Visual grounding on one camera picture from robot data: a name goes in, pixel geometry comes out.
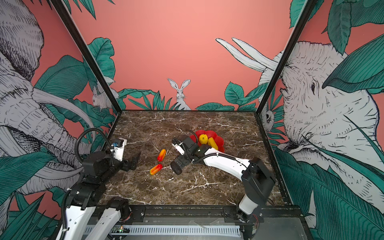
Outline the red yellow fake fruit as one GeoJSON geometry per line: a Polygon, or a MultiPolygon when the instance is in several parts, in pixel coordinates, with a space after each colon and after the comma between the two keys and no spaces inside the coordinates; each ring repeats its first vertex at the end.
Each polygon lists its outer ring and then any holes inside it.
{"type": "Polygon", "coordinates": [[[158,162],[162,162],[167,154],[166,149],[162,149],[157,157],[158,162]]]}
{"type": "Polygon", "coordinates": [[[156,166],[154,166],[153,168],[151,168],[150,170],[150,175],[155,175],[157,172],[159,172],[161,169],[163,168],[163,165],[162,164],[157,164],[156,166]]]}

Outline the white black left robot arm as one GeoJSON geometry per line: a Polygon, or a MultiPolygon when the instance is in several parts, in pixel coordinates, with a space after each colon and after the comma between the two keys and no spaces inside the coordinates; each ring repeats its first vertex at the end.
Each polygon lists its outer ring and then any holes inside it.
{"type": "MultiPolygon", "coordinates": [[[[95,152],[83,161],[84,176],[79,183],[67,190],[62,202],[62,225],[58,240],[80,240],[86,226],[106,191],[107,182],[119,171],[135,170],[141,154],[130,160],[119,161],[106,151],[95,152]]],[[[118,222],[126,222],[134,216],[135,209],[128,199],[110,199],[88,240],[104,240],[118,222]]]]}

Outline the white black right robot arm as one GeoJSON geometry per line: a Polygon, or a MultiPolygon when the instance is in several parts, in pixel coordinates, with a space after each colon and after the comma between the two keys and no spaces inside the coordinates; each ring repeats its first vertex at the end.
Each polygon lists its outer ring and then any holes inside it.
{"type": "Polygon", "coordinates": [[[180,175],[183,168],[191,164],[213,167],[236,177],[242,182],[245,195],[237,205],[235,219],[243,223],[260,219],[256,217],[256,209],[266,205],[276,183],[276,178],[260,158],[237,158],[207,144],[199,146],[187,135],[173,138],[172,145],[179,152],[171,162],[175,174],[180,175]]]}

